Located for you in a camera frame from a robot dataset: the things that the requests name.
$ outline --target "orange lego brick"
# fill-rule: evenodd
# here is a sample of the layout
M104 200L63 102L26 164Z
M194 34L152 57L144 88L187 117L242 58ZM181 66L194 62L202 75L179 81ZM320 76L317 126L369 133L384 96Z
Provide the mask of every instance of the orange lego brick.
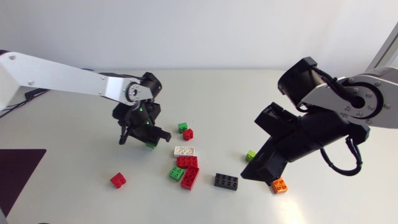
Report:
M288 190L283 178L279 178L279 179L273 181L272 189L274 190L275 194L284 193Z

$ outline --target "lego brick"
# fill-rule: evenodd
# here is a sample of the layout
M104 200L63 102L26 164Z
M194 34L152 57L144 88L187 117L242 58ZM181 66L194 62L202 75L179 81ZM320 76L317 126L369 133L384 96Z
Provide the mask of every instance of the lego brick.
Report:
M149 143L149 142L146 142L146 143L145 143L145 146L146 146L146 147L149 147L149 148L151 148L151 149L155 149L155 147L156 147L156 146L152 145L152 144Z
M177 167L188 168L188 166L198 167L198 157L197 156L180 156L177 158Z
M123 184L126 183L126 179L123 177L123 175L119 172L116 174L114 177L111 179L112 184L119 189Z
M194 156L195 147L176 146L174 149L174 157L178 156Z
M182 177L182 175L184 174L184 170L180 169L178 167L174 167L171 171L169 176L171 177L171 179L179 181Z
M274 190L275 194L281 194L288 190L285 181L283 178L279 178L272 183L272 189Z
M193 167L193 166L188 166L188 169L182 178L181 181L181 187L192 190L192 187L198 177L199 174L199 168Z
M184 131L186 131L188 129L188 125L186 123L181 123L178 124L178 131L179 133L183 133Z
M252 150L249 150L249 152L246 154L246 161L250 162L254 156L256 156L256 153Z
M230 190L237 190L238 178L224 174L216 174L216 177L214 179L214 186Z
M192 129L188 129L182 133L184 140L188 141L189 139L193 139L193 131Z

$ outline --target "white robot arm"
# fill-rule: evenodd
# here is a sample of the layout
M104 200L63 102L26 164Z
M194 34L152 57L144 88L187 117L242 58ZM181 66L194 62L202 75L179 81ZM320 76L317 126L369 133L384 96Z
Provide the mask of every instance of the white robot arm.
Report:
M0 109L5 108L20 86L84 93L118 101L113 117L122 127L120 144L132 136L151 146L171 134L155 125L160 105L154 103L162 89L151 73L142 77L95 73L37 57L0 50Z

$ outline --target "red lego brick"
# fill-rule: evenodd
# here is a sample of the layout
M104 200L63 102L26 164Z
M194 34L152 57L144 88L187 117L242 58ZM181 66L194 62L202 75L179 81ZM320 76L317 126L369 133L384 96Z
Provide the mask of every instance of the red lego brick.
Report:
M198 158L196 156L180 156L177 158L177 167L185 169L188 166L198 167Z
M193 131L192 129L188 129L182 133L184 140L188 141L189 139L193 139Z
M195 183L198 174L199 174L199 168L194 166L188 166L188 169L184 177L182 178L181 187L188 190L192 190L193 184Z
M119 189L123 184L126 183L126 179L120 172L118 172L118 174L112 177L111 182L117 189Z

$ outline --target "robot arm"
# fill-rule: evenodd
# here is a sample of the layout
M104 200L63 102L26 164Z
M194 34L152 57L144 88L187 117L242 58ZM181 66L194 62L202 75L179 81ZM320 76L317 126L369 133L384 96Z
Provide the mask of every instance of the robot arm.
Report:
M270 138L243 170L245 179L278 179L288 162L317 149L327 164L343 175L361 170L358 144L365 142L369 126L398 128L398 70L377 68L351 78L331 78L310 57L289 69L278 81L278 89L296 108L295 116L272 103L255 120ZM356 168L341 170L329 160L324 147L342 137L356 158Z
M122 127L120 144L128 136L156 146L171 134L155 125L160 105L154 103L162 89L151 73L142 77L95 73L17 52L0 50L0 109L5 108L20 86L46 88L102 96L118 101L113 117Z

